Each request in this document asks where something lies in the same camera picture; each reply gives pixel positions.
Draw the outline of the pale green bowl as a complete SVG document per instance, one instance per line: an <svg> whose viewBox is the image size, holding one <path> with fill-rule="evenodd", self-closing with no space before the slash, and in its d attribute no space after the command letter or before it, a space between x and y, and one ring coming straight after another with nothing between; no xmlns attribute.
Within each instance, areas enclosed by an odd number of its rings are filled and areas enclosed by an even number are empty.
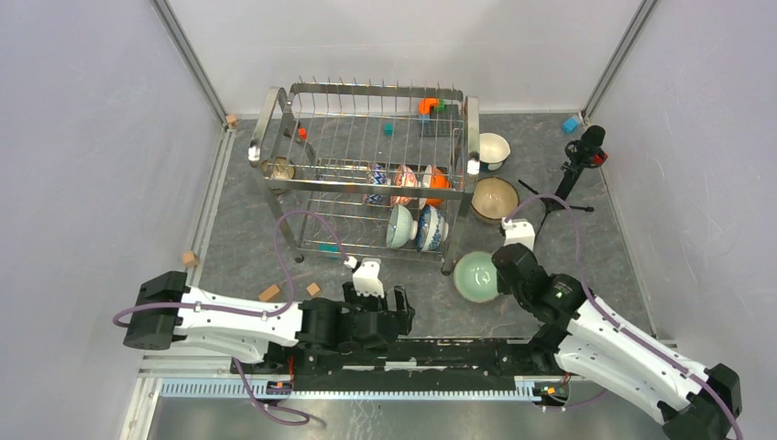
<svg viewBox="0 0 777 440"><path fill-rule="evenodd" d="M454 286L471 303L489 303L498 296L497 270L492 254L469 252L454 267Z"/></svg>

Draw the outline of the green dotted white bowl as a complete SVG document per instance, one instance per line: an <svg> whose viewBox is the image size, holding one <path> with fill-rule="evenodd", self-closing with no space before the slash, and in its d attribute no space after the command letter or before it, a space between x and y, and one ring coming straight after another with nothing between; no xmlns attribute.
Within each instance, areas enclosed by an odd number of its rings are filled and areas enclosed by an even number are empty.
<svg viewBox="0 0 777 440"><path fill-rule="evenodd" d="M418 223L404 205L392 207L386 233L387 248L402 248L417 236Z"/></svg>

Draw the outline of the pink speckled bowl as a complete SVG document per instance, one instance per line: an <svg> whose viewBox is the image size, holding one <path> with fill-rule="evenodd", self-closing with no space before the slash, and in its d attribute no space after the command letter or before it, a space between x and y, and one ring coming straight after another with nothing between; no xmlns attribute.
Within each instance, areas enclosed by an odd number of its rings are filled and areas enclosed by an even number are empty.
<svg viewBox="0 0 777 440"><path fill-rule="evenodd" d="M477 182L471 208L477 219L498 225L520 204L517 189L499 177L488 177Z"/></svg>

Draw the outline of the blue floral bowl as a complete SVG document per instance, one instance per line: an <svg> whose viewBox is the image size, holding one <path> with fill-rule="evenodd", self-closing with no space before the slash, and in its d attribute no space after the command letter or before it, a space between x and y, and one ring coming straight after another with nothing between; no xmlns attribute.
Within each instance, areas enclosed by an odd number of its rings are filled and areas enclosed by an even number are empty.
<svg viewBox="0 0 777 440"><path fill-rule="evenodd" d="M448 224L438 208L425 205L419 218L419 231L415 238L418 252L437 251L448 235Z"/></svg>

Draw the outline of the teal and white bowl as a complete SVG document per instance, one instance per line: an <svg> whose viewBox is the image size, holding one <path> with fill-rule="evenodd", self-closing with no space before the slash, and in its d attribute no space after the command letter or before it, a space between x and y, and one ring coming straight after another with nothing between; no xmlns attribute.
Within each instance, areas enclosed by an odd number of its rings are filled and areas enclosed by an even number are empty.
<svg viewBox="0 0 777 440"><path fill-rule="evenodd" d="M479 135L479 158L481 171L496 171L502 167L511 152L508 141L496 133Z"/></svg>

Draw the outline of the black patterned bowl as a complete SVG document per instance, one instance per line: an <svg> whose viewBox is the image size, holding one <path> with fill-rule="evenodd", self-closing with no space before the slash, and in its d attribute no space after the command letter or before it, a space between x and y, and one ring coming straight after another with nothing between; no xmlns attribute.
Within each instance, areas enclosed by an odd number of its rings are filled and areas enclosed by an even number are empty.
<svg viewBox="0 0 777 440"><path fill-rule="evenodd" d="M265 159L260 168L263 173L269 173L269 177L275 180L291 180L295 177L295 164L286 157Z"/></svg>

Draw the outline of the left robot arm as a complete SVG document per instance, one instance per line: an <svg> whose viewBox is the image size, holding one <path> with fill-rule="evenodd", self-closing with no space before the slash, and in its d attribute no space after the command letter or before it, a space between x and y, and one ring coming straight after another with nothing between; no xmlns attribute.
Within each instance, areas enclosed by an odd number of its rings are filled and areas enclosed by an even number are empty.
<svg viewBox="0 0 777 440"><path fill-rule="evenodd" d="M385 351L410 333L415 315L401 286L394 289L391 309L384 294L362 294L351 281L344 283L341 301L281 304L218 295L186 280L184 272L172 270L140 286L135 305L114 319L126 330L124 346L198 347L272 374L286 366L287 348L323 354Z"/></svg>

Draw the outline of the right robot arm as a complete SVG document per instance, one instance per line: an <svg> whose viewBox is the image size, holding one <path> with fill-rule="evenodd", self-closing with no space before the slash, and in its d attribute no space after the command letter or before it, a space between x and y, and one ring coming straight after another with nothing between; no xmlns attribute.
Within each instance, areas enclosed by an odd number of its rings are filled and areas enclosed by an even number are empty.
<svg viewBox="0 0 777 440"><path fill-rule="evenodd" d="M542 323L529 350L541 374L558 368L630 402L670 439L743 436L739 375L681 355L620 317L580 280L549 274L522 244L491 257L498 291Z"/></svg>

